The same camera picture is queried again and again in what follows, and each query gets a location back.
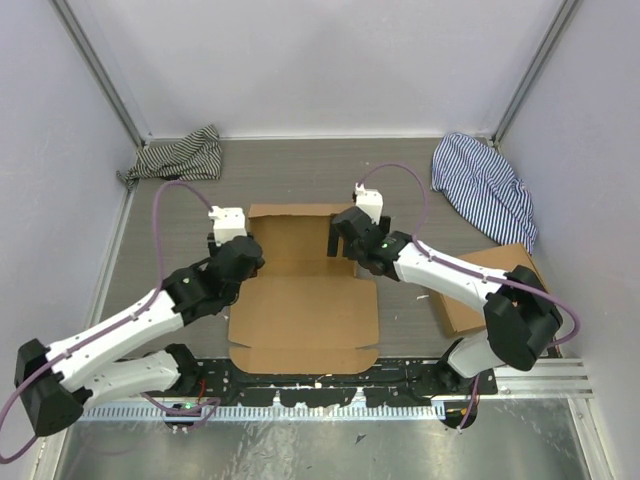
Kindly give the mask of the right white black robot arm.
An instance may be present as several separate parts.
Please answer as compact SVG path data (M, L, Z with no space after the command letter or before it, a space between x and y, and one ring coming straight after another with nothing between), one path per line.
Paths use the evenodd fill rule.
M456 340L438 360L435 381L458 395L487 370L531 370L562 325L537 274L522 265L504 271L450 257L389 223L352 206L332 217L330 231L342 239L344 255L372 275L419 285L484 317L484 331Z

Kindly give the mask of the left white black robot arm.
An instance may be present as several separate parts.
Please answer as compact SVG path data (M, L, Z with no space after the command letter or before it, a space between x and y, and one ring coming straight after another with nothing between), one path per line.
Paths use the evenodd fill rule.
M14 383L38 437L58 433L88 409L120 396L170 391L194 394L201 373L184 346L138 360L126 354L232 305L241 284L263 266L252 235L211 246L209 257L178 269L136 304L62 341L32 339L17 352Z

